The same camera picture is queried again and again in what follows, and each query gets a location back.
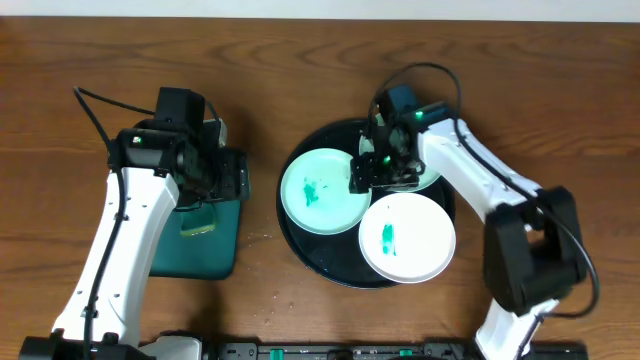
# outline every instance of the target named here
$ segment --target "black tray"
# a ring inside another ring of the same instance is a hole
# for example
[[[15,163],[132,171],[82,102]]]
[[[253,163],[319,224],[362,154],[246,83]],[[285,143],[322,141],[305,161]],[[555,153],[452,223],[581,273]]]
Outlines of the black tray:
[[[284,238],[291,250],[307,267],[338,284],[374,289],[397,285],[397,283],[375,272],[362,256],[358,243],[360,223],[340,234],[313,234],[300,228],[287,216],[280,200],[282,177],[293,160],[307,151],[318,148],[338,149],[356,156],[360,135],[366,124],[366,119],[350,119],[329,124],[298,145],[287,159],[280,174],[276,192],[276,210]],[[453,189],[443,178],[439,178],[431,186],[417,193],[438,203],[447,212],[451,221],[455,220]],[[374,190],[371,204],[389,194],[388,191]]]

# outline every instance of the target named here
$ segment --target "black cable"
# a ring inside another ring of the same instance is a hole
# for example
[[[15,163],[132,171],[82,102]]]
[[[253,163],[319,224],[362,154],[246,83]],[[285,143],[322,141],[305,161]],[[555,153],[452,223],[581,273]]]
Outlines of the black cable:
[[[213,115],[213,119],[216,121],[220,121],[220,117],[218,116],[218,113],[216,112],[216,109],[213,107],[213,104],[211,103],[211,101],[207,100],[206,104],[207,104],[207,107],[209,108],[209,111],[211,111],[211,115]]]
[[[420,63],[413,63],[413,64],[409,64],[403,68],[401,68],[400,70],[397,70],[396,72],[394,72],[393,74],[391,74],[391,76],[389,76],[383,83],[382,85],[378,88],[378,90],[376,90],[376,94],[373,97],[373,99],[371,100],[371,104],[369,106],[369,112],[368,112],[368,119],[369,119],[369,123],[370,125],[375,124],[374,122],[374,117],[373,117],[373,110],[376,106],[376,103],[380,97],[380,95],[382,95],[382,93],[385,91],[386,86],[393,81],[398,75],[406,72],[409,69],[413,69],[416,67],[428,67],[428,68],[433,68],[433,69],[438,69],[441,70],[443,72],[445,72],[449,78],[451,78],[451,80],[453,81],[455,87],[456,87],[456,104],[454,107],[454,111],[453,111],[453,127],[456,133],[456,136],[458,137],[458,141],[460,142],[460,144],[465,148],[465,150],[467,150],[467,152],[476,160],[478,161],[483,167],[485,167],[491,174],[493,174],[496,178],[498,178],[498,180],[502,181],[506,186],[508,186],[509,188],[513,189],[514,191],[516,191],[517,193],[519,193],[520,195],[522,195],[525,199],[527,199],[527,201],[530,201],[533,205],[535,205],[540,212],[542,213],[543,216],[545,216],[547,219],[549,219],[551,222],[553,222],[557,227],[559,227],[562,231],[564,231],[573,241],[574,246],[578,249],[578,252],[580,252],[580,255],[583,257],[586,266],[587,266],[587,271],[589,272],[589,276],[591,278],[591,285],[592,285],[592,295],[591,295],[591,301],[589,303],[589,305],[584,308],[581,311],[578,312],[574,312],[574,313],[542,313],[542,314],[538,314],[536,316],[536,319],[538,319],[534,326],[531,327],[530,332],[531,332],[531,336],[533,336],[533,332],[535,331],[535,327],[538,325],[538,322],[542,322],[544,317],[556,317],[556,318],[566,318],[566,319],[577,319],[580,317],[584,317],[588,314],[590,314],[595,307],[598,304],[598,300],[600,299],[600,281],[598,279],[598,274],[596,272],[595,266],[593,265],[593,261],[591,260],[591,257],[589,256],[588,252],[586,251],[586,249],[584,248],[584,246],[582,246],[582,244],[580,243],[580,241],[577,239],[577,237],[573,234],[573,232],[564,224],[564,222],[562,220],[560,220],[553,212],[551,212],[551,210],[549,210],[546,206],[540,204],[537,201],[537,198],[535,196],[533,196],[532,194],[528,193],[526,190],[522,189],[521,187],[519,187],[518,185],[516,185],[513,181],[511,181],[511,179],[500,173],[500,171],[498,171],[497,169],[495,169],[491,164],[489,164],[485,159],[483,159],[480,155],[478,155],[475,150],[473,150],[473,148],[471,148],[471,146],[467,143],[466,137],[464,135],[462,135],[462,133],[460,132],[460,126],[459,126],[459,120],[460,120],[460,109],[462,108],[462,87],[460,86],[460,82],[458,80],[458,78],[456,77],[456,75],[449,70],[448,68],[446,68],[445,66],[442,66],[440,64],[436,64],[436,63],[432,63],[432,62],[420,62]]]
[[[91,91],[85,90],[83,88],[79,88],[77,86],[74,87],[74,91],[75,91],[75,89],[77,89],[77,91],[79,91],[80,93],[82,93],[84,95],[92,97],[92,98],[94,98],[96,100],[100,100],[100,101],[106,102],[107,104],[111,104],[111,105],[118,106],[118,107],[121,107],[121,108],[124,108],[124,109],[127,109],[127,110],[139,112],[139,113],[142,113],[142,114],[155,115],[155,113],[153,111],[151,111],[151,110],[141,109],[139,107],[135,107],[135,106],[132,106],[132,105],[127,105],[127,104],[121,103],[119,101],[107,99],[106,97],[94,94]],[[88,108],[86,107],[86,104],[82,105],[82,107],[85,109],[85,111],[87,111]]]
[[[544,322],[543,316],[540,316],[540,315],[535,316],[535,319],[533,320],[533,324],[531,324],[531,326],[529,327],[529,330],[527,330],[527,334],[524,336],[524,339],[522,340],[520,345],[518,345],[518,355],[515,357],[516,360],[522,359],[522,354],[524,353],[524,349],[527,347],[527,344],[530,343],[531,340],[533,339],[533,333],[536,332],[536,328],[538,327],[538,325],[542,325],[543,322]]]
[[[115,152],[113,151],[114,150],[113,143],[111,142],[111,140],[109,140],[109,137],[107,136],[107,133],[104,131],[104,128],[102,128],[102,125],[100,125],[100,122],[98,121],[98,119],[93,114],[93,112],[91,111],[87,103],[82,98],[81,94],[87,94],[89,92],[81,88],[78,88],[76,86],[73,88],[73,93],[75,94],[76,98],[78,99],[78,102],[80,103],[84,111],[89,116],[89,119],[91,119],[91,122],[95,126],[96,130],[98,130],[98,133],[100,134],[100,137],[104,141],[104,144],[107,147],[107,151],[109,152],[109,154],[115,154]],[[92,94],[89,96],[98,100],[104,99],[100,96],[97,96],[97,95],[93,96],[93,95],[95,94]],[[128,105],[121,106],[121,107],[128,108],[128,109],[133,108],[132,106],[129,107]],[[111,171],[113,171],[116,174],[116,177],[118,179],[118,193],[119,193],[118,211],[116,213],[113,229],[111,229],[111,235],[109,235],[109,240],[107,241],[104,254],[102,255],[102,259],[100,260],[100,264],[98,265],[96,276],[93,279],[93,284],[91,285],[91,291],[89,291],[89,300],[87,302],[87,310],[85,312],[85,317],[84,317],[84,340],[83,340],[83,346],[82,346],[84,360],[91,360],[91,341],[93,338],[91,325],[93,324],[93,314],[95,313],[98,290],[100,289],[100,283],[102,281],[104,271],[107,267],[109,256],[111,255],[111,251],[113,250],[113,246],[115,245],[115,242],[116,242],[115,240],[118,237],[118,231],[120,230],[120,225],[122,224],[122,220],[124,218],[124,211],[126,207],[124,177],[122,175],[122,169],[120,168],[120,164],[119,163],[114,164]]]

